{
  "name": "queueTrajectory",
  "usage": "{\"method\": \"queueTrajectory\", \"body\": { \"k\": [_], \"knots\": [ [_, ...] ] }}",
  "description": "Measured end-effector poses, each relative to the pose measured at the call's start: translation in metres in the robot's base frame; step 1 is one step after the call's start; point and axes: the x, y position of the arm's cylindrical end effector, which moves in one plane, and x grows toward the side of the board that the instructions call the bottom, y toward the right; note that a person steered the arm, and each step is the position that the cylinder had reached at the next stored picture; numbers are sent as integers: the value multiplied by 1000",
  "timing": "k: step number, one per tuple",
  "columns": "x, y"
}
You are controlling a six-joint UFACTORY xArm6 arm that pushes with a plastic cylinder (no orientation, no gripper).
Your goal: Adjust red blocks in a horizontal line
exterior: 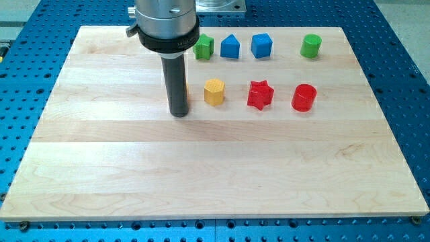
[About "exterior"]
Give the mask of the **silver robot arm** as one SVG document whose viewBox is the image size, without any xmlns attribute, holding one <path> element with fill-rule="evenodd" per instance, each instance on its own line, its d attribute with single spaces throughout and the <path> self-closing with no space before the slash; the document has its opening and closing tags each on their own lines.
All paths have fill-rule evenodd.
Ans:
<svg viewBox="0 0 430 242">
<path fill-rule="evenodd" d="M 161 57 L 169 111 L 181 118 L 188 114 L 184 52 L 200 37 L 200 21 L 194 0 L 135 0 L 128 9 L 135 22 L 126 35 L 138 35 L 140 43 Z"/>
</svg>

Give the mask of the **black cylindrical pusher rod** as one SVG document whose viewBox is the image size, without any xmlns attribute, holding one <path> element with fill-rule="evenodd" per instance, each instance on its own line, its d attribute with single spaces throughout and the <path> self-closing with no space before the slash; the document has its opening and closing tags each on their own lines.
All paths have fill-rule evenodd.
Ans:
<svg viewBox="0 0 430 242">
<path fill-rule="evenodd" d="M 189 112 L 183 53 L 162 54 L 161 61 L 169 111 L 174 117 L 182 118 Z"/>
</svg>

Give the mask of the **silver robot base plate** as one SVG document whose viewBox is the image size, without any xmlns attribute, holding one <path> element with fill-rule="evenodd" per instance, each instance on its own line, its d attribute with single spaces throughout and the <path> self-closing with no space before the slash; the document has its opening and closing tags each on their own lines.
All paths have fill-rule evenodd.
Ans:
<svg viewBox="0 0 430 242">
<path fill-rule="evenodd" d="M 198 13 L 245 13 L 245 0 L 196 0 Z"/>
</svg>

